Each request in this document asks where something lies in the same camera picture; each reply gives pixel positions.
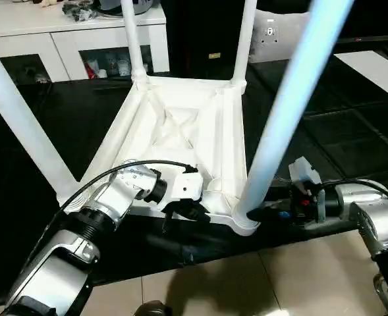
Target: white cabinet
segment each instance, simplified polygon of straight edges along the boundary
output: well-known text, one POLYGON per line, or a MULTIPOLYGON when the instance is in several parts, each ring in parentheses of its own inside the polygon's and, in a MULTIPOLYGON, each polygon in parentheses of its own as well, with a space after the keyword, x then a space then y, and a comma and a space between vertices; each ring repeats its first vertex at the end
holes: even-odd
MULTIPOLYGON (((169 71, 161 5, 137 15, 136 23, 140 44, 149 47, 152 71, 169 71)), ((37 54, 53 82, 88 78, 80 52, 127 46, 122 18, 75 22, 63 14, 62 4, 40 8, 31 1, 0 0, 0 57, 37 54)))
MULTIPOLYGON (((166 25, 139 26, 137 31, 140 45, 150 47, 153 71, 169 71, 166 25)), ((88 79, 81 51, 128 47, 125 28, 56 32, 52 36, 71 80, 88 79)))
POLYGON ((0 38, 0 57, 21 55, 38 55, 52 82, 69 80, 49 33, 0 38))

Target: black mat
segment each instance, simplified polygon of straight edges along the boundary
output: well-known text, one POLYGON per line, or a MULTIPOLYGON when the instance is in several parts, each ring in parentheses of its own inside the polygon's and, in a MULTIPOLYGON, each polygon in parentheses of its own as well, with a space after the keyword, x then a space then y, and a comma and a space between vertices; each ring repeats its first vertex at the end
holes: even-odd
MULTIPOLYGON (((285 67, 285 61, 248 67, 242 98, 248 167, 285 67)), ((83 80, 21 90, 73 175, 80 178, 129 88, 128 82, 83 80)), ((278 176, 287 178, 288 164, 302 155, 324 179, 358 176, 388 185, 388 94, 333 57, 278 176)), ((0 117, 0 303, 57 208, 55 192, 0 117)), ((245 238, 227 226, 187 221, 173 221, 164 236, 161 225, 161 219, 128 216, 102 253, 94 281, 138 277, 354 228, 353 223, 342 223, 310 234, 263 224, 245 238)))

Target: cabinet door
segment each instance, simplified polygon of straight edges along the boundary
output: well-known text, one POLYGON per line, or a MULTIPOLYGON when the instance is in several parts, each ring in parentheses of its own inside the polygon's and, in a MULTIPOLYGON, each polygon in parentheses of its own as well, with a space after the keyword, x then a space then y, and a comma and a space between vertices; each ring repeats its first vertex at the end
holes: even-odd
MULTIPOLYGON (((139 26, 137 32, 143 51, 149 52, 152 71, 169 71, 166 25, 139 26)), ((84 62, 88 56, 95 55, 93 51, 111 49, 111 53, 116 54, 116 60, 128 51, 127 48, 113 50, 128 47, 125 28, 57 32, 52 36, 71 80, 88 79, 84 62)))
POLYGON ((38 55, 52 82, 69 76, 50 34, 28 34, 0 38, 0 57, 38 55))

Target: black cable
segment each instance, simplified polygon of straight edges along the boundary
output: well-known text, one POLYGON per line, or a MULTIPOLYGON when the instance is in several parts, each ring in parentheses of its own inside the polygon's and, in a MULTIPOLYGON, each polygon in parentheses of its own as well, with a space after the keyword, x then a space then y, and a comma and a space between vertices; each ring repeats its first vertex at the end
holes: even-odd
POLYGON ((89 182, 87 182, 87 184, 83 185, 81 187, 81 189, 76 191, 73 195, 71 195, 70 198, 68 198, 68 200, 66 200, 66 202, 64 202, 64 204, 62 204, 61 208, 56 212, 56 214, 50 220, 49 224, 47 224, 47 226, 44 228, 44 231, 43 231, 42 235, 40 236, 40 238, 36 242, 36 245, 33 247, 33 250, 30 252, 29 256, 27 257, 27 260, 25 261, 25 264, 22 266, 22 269, 21 269, 20 273, 22 273, 23 270, 25 268, 27 268, 27 266, 31 262, 31 260, 33 260, 34 254, 38 250, 38 246, 42 242, 46 232, 49 230, 51 225, 57 220, 59 215, 67 208, 67 206, 69 204, 71 204, 72 201, 74 201, 81 193, 83 193, 90 186, 95 184, 98 180, 100 180, 100 179, 104 178, 105 176, 108 176, 109 174, 112 174, 112 173, 114 173, 116 171, 119 171, 121 169, 128 168, 128 167, 133 167, 133 166, 138 166, 138 165, 151 165, 151 164, 154 164, 154 163, 157 163, 157 164, 160 164, 160 165, 173 165, 173 166, 182 167, 182 168, 185 168, 186 171, 188 171, 188 172, 194 172, 196 170, 194 167, 192 167, 190 165, 187 165, 186 163, 178 163, 176 161, 169 161, 169 160, 140 160, 140 161, 134 161, 133 163, 124 163, 123 165, 119 165, 117 167, 114 167, 112 169, 109 169, 108 171, 105 171, 105 172, 99 174, 94 179, 92 179, 89 182))
POLYGON ((338 186, 340 184, 361 184, 363 186, 369 186, 370 188, 380 191, 382 194, 388 197, 388 191, 386 189, 382 188, 381 186, 378 186, 377 184, 374 184, 373 182, 368 182, 368 181, 358 180, 358 179, 346 179, 346 180, 324 182, 319 186, 319 191, 333 186, 338 186))

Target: wall socket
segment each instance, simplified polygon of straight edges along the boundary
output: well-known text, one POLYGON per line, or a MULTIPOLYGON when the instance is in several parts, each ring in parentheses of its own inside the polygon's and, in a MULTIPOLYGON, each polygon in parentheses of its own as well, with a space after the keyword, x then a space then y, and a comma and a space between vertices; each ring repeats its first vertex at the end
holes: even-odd
POLYGON ((266 43, 277 43, 279 41, 279 29, 273 18, 268 18, 265 22, 263 40, 266 43))

